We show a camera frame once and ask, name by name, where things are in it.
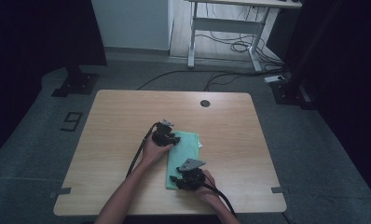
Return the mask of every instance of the human arm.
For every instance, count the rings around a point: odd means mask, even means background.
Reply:
[[[131,202],[136,195],[138,186],[150,169],[166,152],[173,147],[172,144],[166,147],[158,147],[151,135],[148,137],[143,148],[143,157],[136,165],[132,173],[116,189],[101,213],[96,219],[96,224],[122,223],[131,207]]]
[[[210,172],[204,170],[203,173],[207,177],[205,184],[215,187],[215,181]],[[220,200],[218,194],[205,187],[199,187],[195,190],[195,193],[203,202],[207,203],[214,210],[223,224],[240,223]]]

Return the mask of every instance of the electrical cable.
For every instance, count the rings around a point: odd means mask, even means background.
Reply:
[[[238,17],[236,19],[239,18],[240,14],[244,11],[244,6],[241,8],[241,12],[239,13]]]
[[[212,11],[213,11],[214,16],[217,18],[217,15],[215,15],[215,12],[214,12],[214,4],[213,3],[212,3]]]
[[[213,186],[210,186],[210,185],[207,185],[207,184],[202,183],[202,182],[199,182],[196,179],[188,178],[188,180],[194,181],[195,183],[199,184],[200,186],[203,186],[206,189],[209,189],[209,190],[213,191],[214,193],[218,194],[222,199],[224,199],[224,201],[226,202],[226,204],[227,204],[227,206],[229,208],[229,211],[231,211],[232,215],[235,218],[238,218],[237,215],[236,215],[236,213],[235,213],[235,210],[232,207],[232,204],[229,202],[229,199],[226,197],[226,195],[223,192],[221,192],[220,190],[218,190],[218,188],[213,187]]]
[[[290,221],[290,218],[288,218],[288,216],[285,215],[284,212],[282,212],[282,216],[284,217],[284,219],[287,221],[288,224],[292,224],[293,223],[292,221]]]
[[[206,174],[203,173],[203,175],[209,180],[209,182],[212,184],[212,186],[215,187],[215,184],[212,182],[212,180]]]
[[[247,16],[246,16],[245,20],[248,19],[249,14],[250,14],[250,10],[251,10],[251,7],[249,7],[249,11],[247,13]],[[260,7],[257,8],[257,11],[255,13],[255,19],[254,19],[255,21],[257,21],[257,19],[258,19],[259,10],[260,10]],[[208,11],[207,5],[206,5],[206,14],[209,17],[209,11]],[[235,52],[248,51],[250,49],[250,47],[252,46],[253,42],[254,42],[254,35],[241,36],[241,34],[240,34],[239,38],[218,38],[218,37],[214,36],[213,32],[210,32],[210,33],[211,33],[212,37],[207,36],[207,35],[196,35],[196,36],[207,37],[207,38],[210,38],[213,41],[216,41],[216,42],[219,42],[219,43],[222,43],[222,44],[230,45],[230,49],[232,51],[235,51]],[[250,36],[253,38],[251,42],[247,42],[247,41],[243,40],[243,38],[250,37]],[[239,41],[235,41],[233,43],[228,43],[228,42],[226,42],[228,40],[239,40]],[[266,43],[265,43],[264,39],[260,38],[260,40],[263,41],[263,47],[262,48],[256,48],[256,53],[258,54],[258,56],[261,58],[261,60],[264,63],[268,63],[268,65],[265,65],[264,68],[266,69],[268,66],[284,67],[284,63],[281,60],[269,57],[269,56],[267,56],[267,54],[264,53],[264,47],[265,47]]]
[[[247,12],[246,18],[244,18],[246,21],[247,21],[247,19],[249,19],[249,15],[250,15],[250,10],[251,9],[252,9],[252,7],[249,7],[249,11]]]
[[[206,16],[209,18],[209,9],[208,9],[208,4],[206,3]]]
[[[212,73],[211,76],[208,79],[207,84],[205,85],[205,87],[203,89],[204,91],[209,91],[209,87],[211,86],[212,81],[216,78],[219,78],[219,77],[231,76],[231,75],[239,75],[239,76],[243,76],[243,77],[259,77],[259,76],[263,76],[263,75],[282,73],[282,72],[286,72],[286,71],[287,71],[287,69],[285,69],[285,68],[272,69],[272,70],[265,71],[265,72],[260,72],[260,73],[239,73],[239,72],[233,72],[233,71],[219,71],[219,70],[217,70],[217,71],[212,71],[212,70],[209,70],[209,71],[208,70],[206,70],[206,71],[178,70],[178,71],[167,72],[167,73],[161,74],[157,77],[153,77],[152,79],[145,82],[145,84],[143,84],[142,86],[140,86],[136,90],[137,91],[141,90],[143,87],[145,87],[149,83],[151,83],[151,82],[153,82],[153,81],[155,81],[155,80],[157,80],[161,77],[165,77],[165,76],[176,74],[176,73]]]
[[[192,30],[192,19],[193,19],[193,16],[192,16],[192,2],[190,2],[190,11],[189,11],[189,27],[191,28]]]
[[[263,76],[263,75],[267,75],[267,74],[275,74],[275,73],[283,73],[283,72],[286,72],[287,70],[286,69],[283,69],[283,68],[278,68],[278,69],[272,69],[270,71],[266,71],[266,72],[262,72],[262,73],[236,73],[236,72],[230,72],[230,73],[224,73],[224,74],[219,74],[219,75],[216,75],[215,77],[211,77],[209,78],[208,80],[208,83],[206,84],[205,88],[203,89],[204,91],[209,91],[210,87],[212,85],[226,85],[226,84],[229,84],[231,82],[233,82],[235,79],[238,79],[240,77],[258,77],[258,76]],[[238,77],[234,77],[232,80],[228,81],[227,83],[218,83],[218,82],[214,82],[213,83],[213,80],[219,78],[219,77],[224,77],[224,76],[238,76]]]
[[[139,158],[140,153],[142,152],[142,149],[143,149],[143,147],[144,147],[145,141],[147,141],[148,137],[149,137],[150,134],[153,132],[154,127],[156,127],[157,125],[158,125],[158,122],[156,122],[155,124],[153,124],[153,126],[151,126],[150,130],[148,130],[148,133],[145,135],[145,137],[144,137],[142,143],[141,143],[140,146],[139,146],[139,149],[138,149],[137,152],[136,152],[135,157],[133,158],[133,161],[132,161],[132,163],[131,163],[131,166],[130,166],[130,168],[128,169],[128,172],[127,172],[127,176],[126,176],[126,177],[128,177],[128,175],[131,174],[131,172],[132,172],[132,170],[133,170],[133,166],[135,165],[137,159]]]

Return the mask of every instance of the green cloth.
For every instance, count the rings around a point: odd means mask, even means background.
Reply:
[[[168,172],[166,174],[166,189],[178,189],[169,176],[181,178],[176,167],[183,165],[186,159],[197,160],[199,157],[199,135],[197,133],[185,133],[174,131],[176,137],[181,137],[180,142],[169,151]]]

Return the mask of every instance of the round grommet hole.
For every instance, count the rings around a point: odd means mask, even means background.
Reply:
[[[209,107],[210,102],[207,101],[207,100],[202,100],[202,101],[200,102],[200,105],[203,106],[203,107]]]

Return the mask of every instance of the light wood tabletop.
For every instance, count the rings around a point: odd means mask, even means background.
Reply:
[[[293,2],[292,0],[186,0],[188,2],[197,3],[215,3],[226,5],[241,5],[241,6],[254,6],[254,7],[278,7],[278,8],[301,8],[302,4]]]
[[[201,106],[207,100],[209,107]],[[99,91],[54,207],[58,216],[98,215],[125,179],[148,129],[166,119],[198,133],[202,169],[237,213],[283,212],[286,203],[252,98],[247,93]],[[190,191],[165,189],[167,157],[145,176],[130,215],[212,214]]]

